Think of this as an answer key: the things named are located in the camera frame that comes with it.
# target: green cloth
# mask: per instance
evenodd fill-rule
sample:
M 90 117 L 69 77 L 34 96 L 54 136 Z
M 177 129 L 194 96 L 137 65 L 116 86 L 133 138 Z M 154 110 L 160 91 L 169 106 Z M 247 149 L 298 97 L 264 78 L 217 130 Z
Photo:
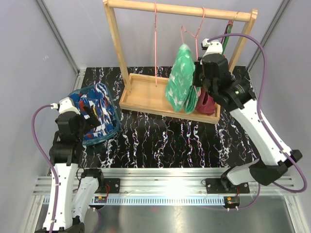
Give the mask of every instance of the green cloth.
M 194 70 L 191 50 L 188 45 L 183 44 L 178 50 L 165 90 L 165 97 L 175 112 L 179 112 L 184 107 L 185 113 L 189 114 L 195 109 L 198 96 L 192 86 Z

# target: cable clip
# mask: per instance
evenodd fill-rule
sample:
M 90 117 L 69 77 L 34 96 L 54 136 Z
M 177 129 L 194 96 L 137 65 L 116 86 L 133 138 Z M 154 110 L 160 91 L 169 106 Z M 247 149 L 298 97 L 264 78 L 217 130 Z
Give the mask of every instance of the cable clip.
M 51 109 L 58 109 L 58 104 L 57 103 L 51 103 L 52 107 Z

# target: wooden clothes rack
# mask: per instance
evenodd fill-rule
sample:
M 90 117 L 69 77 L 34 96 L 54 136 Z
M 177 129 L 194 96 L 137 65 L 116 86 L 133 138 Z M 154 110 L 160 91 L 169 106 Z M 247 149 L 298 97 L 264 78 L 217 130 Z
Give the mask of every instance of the wooden clothes rack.
M 167 78 L 158 77 L 156 87 L 156 79 L 154 76 L 132 73 L 128 74 L 114 8 L 154 12 L 155 4 L 151 2 L 127 0 L 103 0 L 103 2 L 112 41 L 116 50 L 122 78 L 125 85 L 125 89 L 120 99 L 120 107 L 122 109 L 138 112 L 146 112 L 217 124 L 220 118 L 220 106 L 218 104 L 215 104 L 216 111 L 211 116 L 201 114 L 197 111 L 194 111 L 191 114 L 186 114 L 183 111 L 176 113 L 173 110 L 171 104 L 165 98 L 165 88 L 168 83 Z M 250 13 L 214 10 L 207 8 L 204 10 L 205 12 L 203 12 L 203 8 L 198 7 L 156 4 L 157 13 L 195 17 L 202 17 L 204 13 L 206 18 L 224 20 L 234 19 L 235 21 L 245 22 L 244 28 L 242 30 L 243 34 L 250 34 L 258 14 L 257 10 L 254 9 Z M 245 43 L 246 38 L 240 37 L 229 62 L 230 72 L 233 71 L 233 68 L 241 55 Z

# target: red cloth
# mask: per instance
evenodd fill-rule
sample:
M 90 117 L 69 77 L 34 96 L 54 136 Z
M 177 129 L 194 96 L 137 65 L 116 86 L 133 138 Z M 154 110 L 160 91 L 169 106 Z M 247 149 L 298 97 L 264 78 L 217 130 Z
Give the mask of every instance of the red cloth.
M 201 88 L 201 95 L 199 96 L 195 110 L 207 115 L 212 115 L 215 112 L 214 99 L 208 95 L 204 88 Z

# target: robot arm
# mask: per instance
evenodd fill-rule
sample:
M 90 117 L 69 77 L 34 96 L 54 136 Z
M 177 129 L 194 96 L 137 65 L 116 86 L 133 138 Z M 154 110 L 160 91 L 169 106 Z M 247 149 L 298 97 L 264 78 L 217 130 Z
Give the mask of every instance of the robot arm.
M 83 153 L 83 136 L 99 126 L 100 122 L 87 106 L 84 110 L 89 118 L 85 119 L 70 98 L 61 100 L 59 105 L 54 104 L 53 108 L 57 108 L 60 113 L 55 121 L 59 130 L 55 133 L 50 149 L 50 161 L 58 175 L 58 184 L 52 173 L 48 213 L 43 229 L 36 233 L 84 233 L 84 218 L 88 205 L 94 193 L 104 187 L 104 176 L 101 169 L 86 169 L 81 175 L 78 192 L 72 200 L 73 182 L 79 158 Z
M 242 125 L 260 153 L 260 159 L 243 166 L 228 169 L 222 175 L 222 185 L 228 191 L 231 187 L 244 182 L 257 181 L 262 185 L 279 179 L 292 165 L 284 156 L 284 152 L 298 161 L 302 154 L 298 150 L 291 150 L 276 134 L 266 120 L 270 131 L 284 148 L 279 151 L 278 146 L 269 136 L 257 115 L 257 100 L 251 91 L 249 83 L 235 80 L 228 68 L 228 61 L 222 55 L 222 45 L 218 41 L 202 42 L 202 49 L 206 50 L 200 62 L 196 62 L 193 84 L 202 86 L 215 102 Z

